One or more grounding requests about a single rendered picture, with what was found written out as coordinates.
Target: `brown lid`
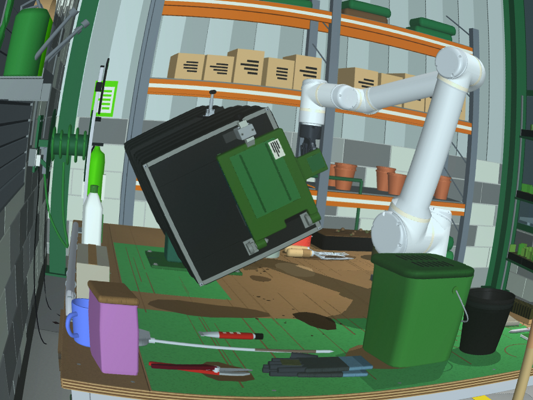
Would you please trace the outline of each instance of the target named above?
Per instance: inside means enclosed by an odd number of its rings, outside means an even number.
[[[88,281],[87,286],[100,303],[139,305],[139,299],[123,283]]]

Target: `purple container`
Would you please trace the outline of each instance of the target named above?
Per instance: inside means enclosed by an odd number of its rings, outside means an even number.
[[[137,375],[139,372],[137,306],[99,302],[90,290],[89,326],[90,353],[100,370],[104,374]]]

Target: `green hose reel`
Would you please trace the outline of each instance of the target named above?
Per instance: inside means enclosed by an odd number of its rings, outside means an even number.
[[[46,174],[50,174],[50,168],[52,167],[52,161],[56,156],[61,159],[63,156],[66,156],[66,164],[70,164],[70,157],[74,156],[74,162],[78,161],[78,157],[85,160],[89,151],[89,135],[87,131],[83,132],[81,135],[80,128],[76,128],[76,133],[72,133],[72,125],[68,126],[67,133],[64,133],[63,130],[60,132],[56,131],[55,122],[56,122],[56,110],[52,115],[52,120],[50,122],[50,134],[48,140],[41,139],[41,131],[43,129],[43,120],[44,117],[40,116],[38,127],[37,127],[37,147],[46,147],[48,149],[48,156],[46,157]]]

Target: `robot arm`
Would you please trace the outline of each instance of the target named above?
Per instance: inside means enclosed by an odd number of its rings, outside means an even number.
[[[322,127],[326,107],[375,114],[385,107],[433,97],[402,192],[374,220],[372,241],[379,253],[446,255],[452,214],[430,204],[466,93],[483,84],[485,69],[476,57],[456,47],[441,49],[435,66],[436,72],[365,90],[313,79],[302,85],[303,137]]]

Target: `terracotta pot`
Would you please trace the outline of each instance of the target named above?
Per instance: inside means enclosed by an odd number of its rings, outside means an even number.
[[[335,176],[337,177],[353,178],[356,170],[357,165],[342,162],[335,163]],[[350,190],[352,188],[352,183],[353,182],[350,181],[335,180],[335,188],[337,190]]]
[[[335,164],[330,164],[329,165],[329,176],[330,177],[334,177],[335,176]],[[334,179],[330,179],[328,181],[328,186],[335,186],[335,180]]]
[[[388,166],[376,167],[377,190],[382,192],[389,191],[389,176],[387,175],[389,172],[396,172],[396,168],[389,168]]]
[[[435,190],[435,199],[446,200],[448,198],[450,183],[452,183],[452,178],[441,175],[438,180],[437,189]]]
[[[407,175],[397,174],[395,172],[389,172],[389,194],[393,196],[399,196],[404,187],[405,178]]]

